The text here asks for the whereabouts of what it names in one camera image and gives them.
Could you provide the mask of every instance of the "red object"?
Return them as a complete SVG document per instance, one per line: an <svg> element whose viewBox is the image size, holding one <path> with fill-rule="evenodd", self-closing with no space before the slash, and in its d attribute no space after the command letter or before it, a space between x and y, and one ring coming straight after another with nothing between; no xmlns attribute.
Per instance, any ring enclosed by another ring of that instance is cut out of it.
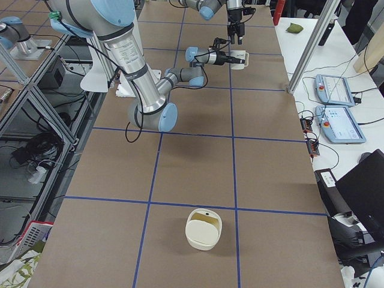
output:
<svg viewBox="0 0 384 288"><path fill-rule="evenodd" d="M280 20L281 14L283 13L284 5L286 4L286 0L278 0L276 4L276 10L274 13L274 25L278 24Z"/></svg>

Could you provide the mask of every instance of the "computer monitor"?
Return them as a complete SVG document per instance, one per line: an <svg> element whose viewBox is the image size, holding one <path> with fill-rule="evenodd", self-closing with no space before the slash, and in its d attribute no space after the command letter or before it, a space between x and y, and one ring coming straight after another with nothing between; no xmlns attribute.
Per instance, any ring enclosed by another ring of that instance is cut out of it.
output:
<svg viewBox="0 0 384 288"><path fill-rule="evenodd" d="M336 187L375 241L384 240L384 153L377 149L336 182Z"/></svg>

